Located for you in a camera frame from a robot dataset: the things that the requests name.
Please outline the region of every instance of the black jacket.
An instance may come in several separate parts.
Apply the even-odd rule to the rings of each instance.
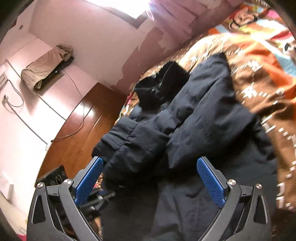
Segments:
[[[235,99],[225,55],[209,57],[189,80],[170,71],[172,81],[179,76],[178,91],[167,90],[178,92],[175,98],[160,90],[169,83],[164,75],[147,89],[151,101],[120,119],[93,150],[104,160],[106,185],[125,186],[102,212],[104,240],[198,240],[219,210],[196,172],[201,156],[240,185],[262,184],[275,209],[273,148],[257,116]]]

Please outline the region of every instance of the white wall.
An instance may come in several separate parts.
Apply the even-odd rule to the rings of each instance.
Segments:
[[[51,47],[74,47],[74,63],[97,81],[115,85],[122,66],[154,23],[135,29],[119,17],[84,0],[38,0],[30,31]]]
[[[25,46],[28,42],[36,37],[29,33],[32,14],[37,0],[17,18],[17,24],[11,28],[0,44],[0,65],[5,62],[5,58],[11,57],[21,47]]]
[[[49,45],[35,37],[11,56],[9,61],[20,74],[23,68],[50,49]],[[46,142],[50,142],[55,138],[65,121],[32,94],[7,63],[5,66],[8,78],[25,99],[24,106],[15,108],[15,110],[38,135]],[[86,95],[97,83],[74,64],[65,70],[76,83],[82,96]],[[4,95],[9,96],[9,101],[13,105],[21,104],[20,97],[9,83],[0,92],[0,98],[3,99]],[[60,115],[68,118],[81,101],[81,96],[70,78],[65,75],[44,94],[43,99]],[[46,144],[21,122],[7,104],[0,105],[0,116],[0,171],[5,172],[14,183],[12,204],[28,214],[34,193],[34,184],[46,155]]]

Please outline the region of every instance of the silver bolt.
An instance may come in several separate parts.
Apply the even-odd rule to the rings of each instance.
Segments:
[[[44,183],[38,183],[37,188],[42,188],[44,186]]]
[[[256,187],[257,187],[258,189],[262,189],[262,185],[259,184],[259,183],[256,184]]]
[[[228,183],[232,186],[234,186],[237,182],[233,179],[228,180]]]
[[[71,184],[72,183],[72,180],[71,179],[66,179],[65,181],[64,181],[64,183],[66,183],[66,184]]]

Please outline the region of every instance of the blue rubber pad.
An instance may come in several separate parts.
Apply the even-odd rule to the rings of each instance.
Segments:
[[[197,161],[197,171],[213,202],[223,207],[225,203],[223,187],[202,158]]]
[[[103,160],[98,158],[85,174],[76,188],[75,203],[79,206],[86,203],[96,181],[103,171]]]

